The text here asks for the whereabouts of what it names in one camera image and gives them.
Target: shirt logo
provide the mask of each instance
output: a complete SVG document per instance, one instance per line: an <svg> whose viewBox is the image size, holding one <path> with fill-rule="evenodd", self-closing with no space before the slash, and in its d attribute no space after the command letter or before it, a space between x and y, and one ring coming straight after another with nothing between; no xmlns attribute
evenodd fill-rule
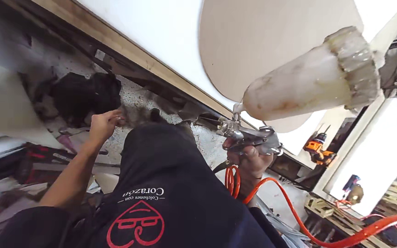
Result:
<svg viewBox="0 0 397 248"><path fill-rule="evenodd" d="M160 213L140 200L111 224L107 243L111 248L128 248L135 241L145 246L154 245L162 237L164 228L165 223Z"/></svg>

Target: orange drill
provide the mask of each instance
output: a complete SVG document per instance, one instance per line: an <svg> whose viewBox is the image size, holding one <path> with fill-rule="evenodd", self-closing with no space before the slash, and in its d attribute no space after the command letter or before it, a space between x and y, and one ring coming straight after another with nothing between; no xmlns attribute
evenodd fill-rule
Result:
<svg viewBox="0 0 397 248"><path fill-rule="evenodd" d="M317 165L325 165L329 166L329 164L336 157L336 153L331 151L323 151L323 144L326 141L328 128L323 133L318 134L315 138L313 138L309 143L307 143L306 147L303 148L305 151L309 152L311 155L312 162Z"/></svg>

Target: white foam sheet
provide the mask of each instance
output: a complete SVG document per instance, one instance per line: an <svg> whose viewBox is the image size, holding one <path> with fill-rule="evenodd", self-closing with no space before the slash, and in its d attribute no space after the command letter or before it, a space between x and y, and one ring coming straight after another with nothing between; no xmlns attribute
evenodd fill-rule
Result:
<svg viewBox="0 0 397 248"><path fill-rule="evenodd" d="M235 102L225 98L217 91L201 64L199 23L203 0L74 1L183 76L217 102L232 110ZM384 12L371 13L372 16L385 14ZM300 128L285 135L280 134L278 137L284 148L297 155L321 121L324 112L315 112ZM262 121L252 118L246 112L242 113L241 116L246 122L257 128L263 126Z"/></svg>
<svg viewBox="0 0 397 248"><path fill-rule="evenodd" d="M4 135L48 147L63 147L37 117L16 72L0 66L0 136Z"/></svg>
<svg viewBox="0 0 397 248"><path fill-rule="evenodd" d="M352 209L367 216L397 178L397 99L385 100L325 190L342 199L351 175L361 178L364 190L361 203Z"/></svg>

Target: coiled hose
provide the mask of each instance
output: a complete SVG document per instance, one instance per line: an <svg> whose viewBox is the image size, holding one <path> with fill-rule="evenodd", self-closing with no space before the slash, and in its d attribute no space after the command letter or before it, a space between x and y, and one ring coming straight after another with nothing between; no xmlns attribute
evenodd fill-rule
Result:
<svg viewBox="0 0 397 248"><path fill-rule="evenodd" d="M236 180L234 178L233 170L235 170ZM284 198L287 201L287 204L290 207L290 211L292 211L292 214L295 217L298 224L300 225L303 233L306 234L317 245L320 245L320 246L323 246L326 248L350 247L350 246L357 245L357 244L361 243L363 240L367 239L368 237L378 234L391 226L397 225L397 215L392 215L389 217L384 217L383 219L380 219L380 220L372 223L371 225L363 228L361 231L357 232L356 234L354 234L348 238L345 238L343 240L340 240L340 241L337 241L334 243L327 243L327 242L320 241L317 238L315 238L309 232L309 230L307 230L307 228L304 226L303 221L301 221L300 217L298 216L298 214L295 211L295 208L292 206L292 203L291 203L286 191L281 186L281 184L274 178L262 179L255 186L255 188L252 190L252 192L246 197L246 199L243 200L243 203L247 204L248 202L250 202L252 200L252 198L254 197L254 195L257 193L258 189L261 187L261 185L263 185L264 183L266 183L268 181L273 181L274 183L277 184L277 186L280 188L281 192L283 193ZM236 166L230 166L226 169L224 185L229 190L231 195L234 198L237 198L238 193L240 192L240 174L239 174L238 168Z"/></svg>

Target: workshop floor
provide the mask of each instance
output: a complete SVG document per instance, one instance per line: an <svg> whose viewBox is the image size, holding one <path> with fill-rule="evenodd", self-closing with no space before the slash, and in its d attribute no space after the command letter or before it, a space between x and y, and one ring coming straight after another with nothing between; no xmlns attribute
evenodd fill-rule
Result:
<svg viewBox="0 0 397 248"><path fill-rule="evenodd" d="M93 65L84 55L77 51L68 53L65 47L44 44L28 34L17 31L9 23L0 20L0 65L13 71L19 71L27 75L29 82L33 84L51 78L53 75L62 77L69 72L89 76L97 71L102 72L97 66ZM141 121L142 116L149 113L152 108L159 108L161 116L169 123L179 123L182 119L176 113L169 111L169 102L158 97L149 90L123 78L117 77L122 83L120 92L121 102L124 106L126 117L129 120L127 127L116 128L113 136L105 143L103 149L108 151L108 155L99 155L98 161L109 164L120 163L120 152L123 147L124 139L133 126ZM46 99L43 106L39 106L48 115L53 115L51 99ZM46 121L46 127L55 137L59 135L58 130L68 128L62 118L54 118ZM200 121L193 122L191 129L196 138L197 147L204 156L208 166L214 168L226 159L226 152L221 148L224 138L218 136L214 131L202 125ZM81 141L87 132L80 133ZM277 174L267 175L278 178ZM217 174L223 182L224 172ZM302 219L306 218L304 201L307 192L301 191L291 184L284 184L286 192L289 194L292 203ZM292 216L287 203L279 188L272 182L266 183L258 192L259 197L273 209L274 214L279 214L283 222L291 227L296 227L297 223Z"/></svg>

